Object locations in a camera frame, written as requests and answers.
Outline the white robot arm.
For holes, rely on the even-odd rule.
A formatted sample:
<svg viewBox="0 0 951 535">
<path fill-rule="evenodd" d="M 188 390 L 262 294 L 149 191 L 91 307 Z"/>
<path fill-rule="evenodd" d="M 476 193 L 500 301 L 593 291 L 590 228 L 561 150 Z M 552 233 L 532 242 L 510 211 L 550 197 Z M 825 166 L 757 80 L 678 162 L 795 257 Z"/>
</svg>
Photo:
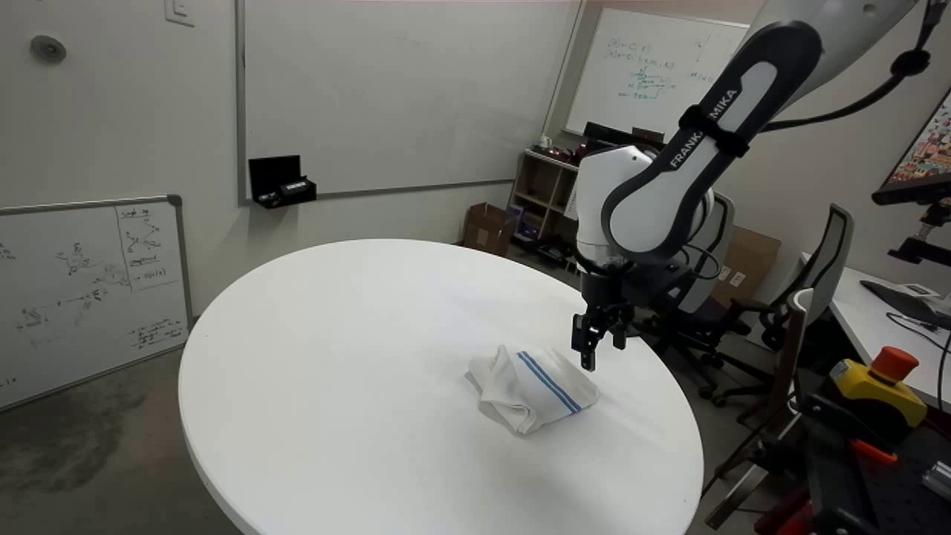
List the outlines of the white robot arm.
<svg viewBox="0 0 951 535">
<path fill-rule="evenodd" d="M 883 86 L 828 113 L 781 120 L 784 107 L 850 68 L 911 6 L 923 6 L 917 40 L 891 62 Z M 714 203 L 717 178 L 757 133 L 834 121 L 885 98 L 931 66 L 928 43 L 946 9 L 948 0 L 766 0 L 656 159 L 635 147 L 581 159 L 577 261 L 586 309 L 570 324 L 580 367 L 598 367 L 604 335 L 625 349 L 633 309 L 668 291 L 666 282 L 648 282 L 644 270 L 690 245 Z"/>
</svg>

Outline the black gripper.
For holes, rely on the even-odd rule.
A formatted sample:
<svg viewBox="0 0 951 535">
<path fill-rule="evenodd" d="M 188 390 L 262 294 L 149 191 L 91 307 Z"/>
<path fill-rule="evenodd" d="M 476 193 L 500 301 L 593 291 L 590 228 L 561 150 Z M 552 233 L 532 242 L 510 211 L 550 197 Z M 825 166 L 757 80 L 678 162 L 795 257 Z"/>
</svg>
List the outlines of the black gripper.
<svg viewBox="0 0 951 535">
<path fill-rule="evenodd" d="M 580 367 L 590 373 L 598 367 L 593 349 L 604 335 L 613 335 L 617 350 L 631 340 L 631 291 L 614 270 L 589 270 L 581 276 L 586 312 L 574 318 L 570 349 L 580 355 Z"/>
</svg>

